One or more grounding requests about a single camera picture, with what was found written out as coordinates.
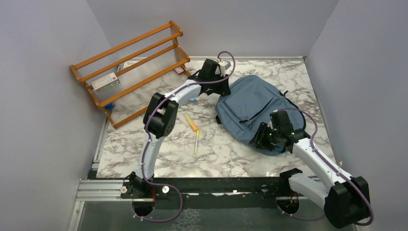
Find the blue backpack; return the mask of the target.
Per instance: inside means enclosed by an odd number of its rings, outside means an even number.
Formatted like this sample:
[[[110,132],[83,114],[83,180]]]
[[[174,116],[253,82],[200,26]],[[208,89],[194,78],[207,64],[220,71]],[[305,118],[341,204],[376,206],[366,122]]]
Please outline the blue backpack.
[[[216,121],[237,141],[267,156],[286,152],[282,146],[265,142],[267,148],[251,144],[261,123],[269,124],[270,113],[286,109],[294,129],[306,128],[306,119],[298,106],[278,88],[256,75],[241,77],[230,86],[230,95],[220,96]]]

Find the orange highlighter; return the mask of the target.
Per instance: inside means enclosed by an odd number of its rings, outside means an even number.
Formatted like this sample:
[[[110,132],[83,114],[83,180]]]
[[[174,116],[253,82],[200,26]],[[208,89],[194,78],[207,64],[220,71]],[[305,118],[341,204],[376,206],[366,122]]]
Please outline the orange highlighter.
[[[198,130],[198,127],[196,126],[196,124],[194,123],[192,118],[187,113],[184,114],[184,117],[185,117],[186,121],[188,122],[188,124],[190,125],[191,129],[194,132],[196,132]]]

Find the yellow capped pen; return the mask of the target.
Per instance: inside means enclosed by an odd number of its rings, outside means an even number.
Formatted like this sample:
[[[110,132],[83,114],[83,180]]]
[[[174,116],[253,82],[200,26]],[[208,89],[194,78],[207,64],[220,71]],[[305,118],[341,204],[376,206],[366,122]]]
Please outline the yellow capped pen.
[[[194,143],[194,154],[198,153],[199,137],[200,137],[200,131],[196,130],[195,143]]]

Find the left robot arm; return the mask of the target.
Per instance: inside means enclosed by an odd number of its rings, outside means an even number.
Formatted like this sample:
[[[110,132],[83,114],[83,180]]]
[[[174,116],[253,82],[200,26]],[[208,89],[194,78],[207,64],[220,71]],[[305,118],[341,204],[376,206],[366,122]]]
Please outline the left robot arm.
[[[178,108],[202,93],[230,95],[227,70],[235,70],[236,62],[206,59],[202,68],[175,90],[155,93],[143,118],[145,144],[137,168],[129,176],[129,187],[138,197],[146,197],[154,186],[154,167],[161,145],[176,123]]]

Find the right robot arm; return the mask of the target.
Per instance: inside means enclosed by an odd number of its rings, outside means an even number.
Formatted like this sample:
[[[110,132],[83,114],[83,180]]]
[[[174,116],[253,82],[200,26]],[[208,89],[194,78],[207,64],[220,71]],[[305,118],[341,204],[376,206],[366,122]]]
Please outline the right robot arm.
[[[272,150],[285,148],[300,158],[317,176],[315,181],[298,169],[286,171],[278,182],[278,191],[285,196],[300,193],[321,207],[325,218],[335,228],[355,224],[368,226],[374,221],[368,182],[354,177],[327,157],[315,145],[316,132],[309,135],[303,128],[294,129],[289,108],[270,113],[272,126],[260,123],[250,140],[253,147]]]

